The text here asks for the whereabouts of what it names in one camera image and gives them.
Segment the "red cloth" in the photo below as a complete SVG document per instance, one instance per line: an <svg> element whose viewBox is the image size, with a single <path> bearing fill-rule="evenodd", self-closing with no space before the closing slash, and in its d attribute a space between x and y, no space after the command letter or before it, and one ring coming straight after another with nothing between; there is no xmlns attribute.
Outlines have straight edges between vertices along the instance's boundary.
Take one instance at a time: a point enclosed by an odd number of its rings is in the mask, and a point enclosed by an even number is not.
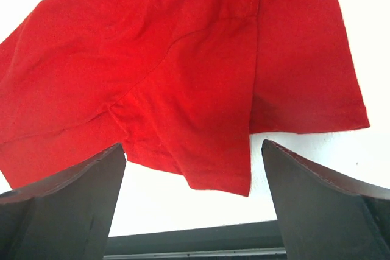
<svg viewBox="0 0 390 260"><path fill-rule="evenodd" d="M369 122L337 0L43 0L0 45L0 125L13 188L122 142L248 195L250 133Z"/></svg>

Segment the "garment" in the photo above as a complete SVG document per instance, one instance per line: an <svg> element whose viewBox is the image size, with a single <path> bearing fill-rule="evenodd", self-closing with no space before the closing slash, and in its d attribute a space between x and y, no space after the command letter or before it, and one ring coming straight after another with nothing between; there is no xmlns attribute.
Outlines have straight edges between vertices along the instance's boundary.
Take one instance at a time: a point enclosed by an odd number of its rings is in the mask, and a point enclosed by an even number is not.
<svg viewBox="0 0 390 260"><path fill-rule="evenodd" d="M369 127L338 0L43 0L0 45L12 188L121 142L248 195L250 133Z"/></svg>

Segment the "white surface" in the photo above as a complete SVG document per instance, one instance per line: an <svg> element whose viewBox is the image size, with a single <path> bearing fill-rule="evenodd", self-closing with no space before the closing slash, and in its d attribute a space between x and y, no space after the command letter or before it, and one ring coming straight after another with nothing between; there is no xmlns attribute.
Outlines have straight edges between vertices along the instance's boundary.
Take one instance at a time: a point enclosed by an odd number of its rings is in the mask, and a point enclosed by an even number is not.
<svg viewBox="0 0 390 260"><path fill-rule="evenodd" d="M40 0L0 0L0 41ZM249 198L191 190L184 178L128 164L111 236L275 219L261 160L261 142L287 148L360 180L390 188L390 0L339 0L372 127L323 135L272 133L251 137ZM0 176L0 192L9 189Z"/></svg>

